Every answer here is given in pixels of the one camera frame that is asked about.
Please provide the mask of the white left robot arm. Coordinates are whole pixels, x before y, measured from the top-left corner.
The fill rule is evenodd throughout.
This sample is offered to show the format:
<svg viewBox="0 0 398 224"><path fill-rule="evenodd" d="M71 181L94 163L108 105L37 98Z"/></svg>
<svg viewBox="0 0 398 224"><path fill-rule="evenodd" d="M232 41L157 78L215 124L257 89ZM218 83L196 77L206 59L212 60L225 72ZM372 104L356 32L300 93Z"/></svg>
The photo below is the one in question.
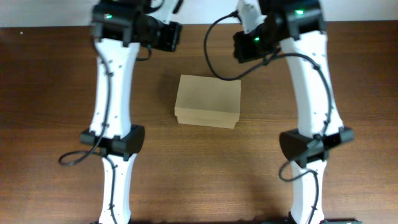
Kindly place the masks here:
<svg viewBox="0 0 398 224"><path fill-rule="evenodd" d="M80 135L93 146L104 167L104 194L98 223L130 223L129 193L134 160L145 138L132 124L133 70L141 47L173 52L182 25L171 17L181 1L100 1L91 12L92 44L97 54L95 111Z"/></svg>

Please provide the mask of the brown cardboard box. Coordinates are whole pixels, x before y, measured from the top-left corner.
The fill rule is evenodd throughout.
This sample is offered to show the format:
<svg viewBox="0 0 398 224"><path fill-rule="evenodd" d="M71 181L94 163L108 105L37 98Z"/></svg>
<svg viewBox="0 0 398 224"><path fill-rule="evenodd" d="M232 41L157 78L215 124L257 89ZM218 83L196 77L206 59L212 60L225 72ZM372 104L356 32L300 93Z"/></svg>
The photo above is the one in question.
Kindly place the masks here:
<svg viewBox="0 0 398 224"><path fill-rule="evenodd" d="M235 128L241 112L241 82L181 75L174 113L179 124Z"/></svg>

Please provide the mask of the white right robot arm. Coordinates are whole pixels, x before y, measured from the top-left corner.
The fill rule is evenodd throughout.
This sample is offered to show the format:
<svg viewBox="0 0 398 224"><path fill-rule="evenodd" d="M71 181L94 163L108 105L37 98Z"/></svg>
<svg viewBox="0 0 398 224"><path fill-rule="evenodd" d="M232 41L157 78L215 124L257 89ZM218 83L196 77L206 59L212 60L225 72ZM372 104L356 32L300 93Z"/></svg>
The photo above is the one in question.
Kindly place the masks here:
<svg viewBox="0 0 398 224"><path fill-rule="evenodd" d="M328 69L326 22L319 1L238 2L242 31L234 36L239 63L287 61L298 125L279 136L292 169L293 204L287 223L325 223L322 179L329 151L354 138L336 109Z"/></svg>

